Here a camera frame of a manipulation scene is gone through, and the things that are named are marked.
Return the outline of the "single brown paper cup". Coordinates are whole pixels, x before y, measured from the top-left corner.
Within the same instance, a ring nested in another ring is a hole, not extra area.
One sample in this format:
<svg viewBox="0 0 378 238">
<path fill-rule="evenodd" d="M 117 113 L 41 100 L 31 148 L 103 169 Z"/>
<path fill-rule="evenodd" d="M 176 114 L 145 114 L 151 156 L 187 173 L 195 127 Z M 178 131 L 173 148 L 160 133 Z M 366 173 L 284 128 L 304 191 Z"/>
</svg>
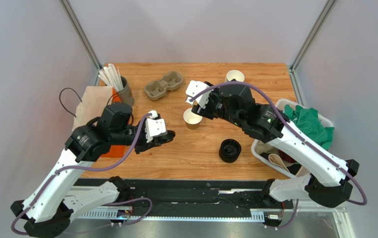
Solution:
<svg viewBox="0 0 378 238">
<path fill-rule="evenodd" d="M 191 108 L 189 108 L 183 113 L 183 119 L 189 130 L 196 130 L 199 128 L 200 122 L 202 121 L 203 117 L 193 113 L 191 111 Z"/>
</svg>

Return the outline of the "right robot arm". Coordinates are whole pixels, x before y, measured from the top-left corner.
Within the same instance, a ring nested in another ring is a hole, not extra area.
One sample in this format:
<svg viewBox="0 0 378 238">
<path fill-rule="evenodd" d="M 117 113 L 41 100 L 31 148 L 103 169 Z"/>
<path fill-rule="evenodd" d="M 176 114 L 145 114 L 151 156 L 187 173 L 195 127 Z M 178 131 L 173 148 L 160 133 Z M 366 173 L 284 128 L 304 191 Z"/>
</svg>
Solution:
<svg viewBox="0 0 378 238">
<path fill-rule="evenodd" d="M 256 87 L 238 81 L 212 85 L 191 81 L 186 89 L 192 112 L 208 119 L 223 119 L 246 135 L 277 148 L 304 166 L 308 173 L 290 179 L 269 179 L 263 193 L 276 201 L 310 199 L 334 208 L 350 202 L 359 164 L 342 160 L 308 138 L 271 100 L 257 103 Z"/>
</svg>

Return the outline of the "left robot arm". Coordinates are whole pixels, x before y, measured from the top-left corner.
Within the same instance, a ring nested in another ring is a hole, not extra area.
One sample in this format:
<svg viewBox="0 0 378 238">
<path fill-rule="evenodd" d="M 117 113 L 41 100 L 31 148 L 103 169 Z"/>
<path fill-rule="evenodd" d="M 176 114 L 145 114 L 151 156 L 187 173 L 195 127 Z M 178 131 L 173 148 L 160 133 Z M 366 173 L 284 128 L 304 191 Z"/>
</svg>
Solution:
<svg viewBox="0 0 378 238">
<path fill-rule="evenodd" d="M 43 183 L 25 200 L 15 201 L 11 210 L 17 220 L 24 219 L 22 234 L 34 238 L 54 238 L 63 233 L 76 218 L 103 205 L 132 203 L 129 186 L 119 176 L 102 185 L 67 197 L 67 193 L 85 171 L 111 147 L 127 146 L 137 154 L 173 141 L 175 132 L 167 130 L 156 111 L 145 114 L 132 125 L 132 107 L 122 102 L 107 105 L 99 117 L 77 127 L 53 169 Z"/>
</svg>

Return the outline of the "orange paper bag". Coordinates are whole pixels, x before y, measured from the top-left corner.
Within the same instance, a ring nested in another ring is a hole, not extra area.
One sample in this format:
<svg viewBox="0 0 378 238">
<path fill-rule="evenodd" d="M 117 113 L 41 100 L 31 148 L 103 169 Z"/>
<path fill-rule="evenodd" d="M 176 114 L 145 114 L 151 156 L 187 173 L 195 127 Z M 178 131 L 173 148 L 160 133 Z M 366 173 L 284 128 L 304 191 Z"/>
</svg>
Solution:
<svg viewBox="0 0 378 238">
<path fill-rule="evenodd" d="M 66 109 L 61 101 L 62 92 L 67 89 L 72 90 L 80 100 L 75 113 Z M 74 131 L 77 127 L 87 124 L 91 119 L 100 117 L 107 105 L 111 104 L 111 102 L 120 102 L 120 99 L 115 94 L 115 89 L 112 86 L 87 86 L 82 97 L 72 88 L 62 89 L 59 94 L 59 101 L 63 108 L 72 114 L 73 127 L 71 131 Z M 101 157 L 121 158 L 125 153 L 124 150 L 125 146 L 111 146 L 109 152 Z"/>
</svg>

